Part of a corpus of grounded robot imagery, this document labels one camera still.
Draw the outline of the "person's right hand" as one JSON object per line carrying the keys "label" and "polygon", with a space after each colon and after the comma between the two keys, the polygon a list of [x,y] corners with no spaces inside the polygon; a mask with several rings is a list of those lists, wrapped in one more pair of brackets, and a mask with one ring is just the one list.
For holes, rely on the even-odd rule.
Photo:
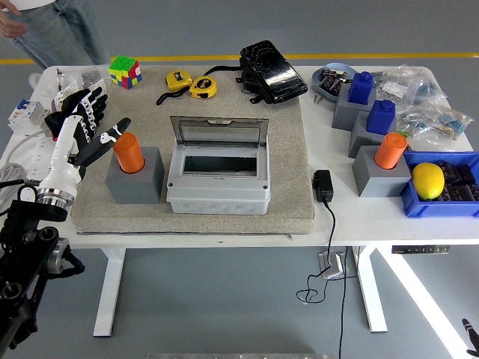
{"label": "person's right hand", "polygon": [[8,17],[7,13],[14,16],[21,16],[21,12],[10,1],[1,1],[1,35],[6,38],[15,38],[24,35],[28,27]]}

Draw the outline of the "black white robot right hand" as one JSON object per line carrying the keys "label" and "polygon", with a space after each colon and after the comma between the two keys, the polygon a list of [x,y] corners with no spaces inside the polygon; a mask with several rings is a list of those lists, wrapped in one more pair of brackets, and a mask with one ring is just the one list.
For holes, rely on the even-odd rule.
{"label": "black white robot right hand", "polygon": [[467,319],[462,319],[462,324],[463,327],[466,331],[466,333],[469,336],[469,340],[471,341],[471,344],[473,345],[474,349],[467,349],[466,352],[471,355],[472,357],[479,357],[479,336],[478,332],[473,328],[471,323]]}

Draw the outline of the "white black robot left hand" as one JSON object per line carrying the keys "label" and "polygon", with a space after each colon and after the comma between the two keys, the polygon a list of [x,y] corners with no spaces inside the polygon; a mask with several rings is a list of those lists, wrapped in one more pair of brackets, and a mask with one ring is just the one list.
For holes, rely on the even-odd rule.
{"label": "white black robot left hand", "polygon": [[58,190],[75,197],[86,167],[105,155],[125,133],[131,124],[128,117],[97,134],[107,99],[102,88],[80,90],[67,96],[61,109],[46,117],[56,142],[51,171],[40,183],[41,194]]}

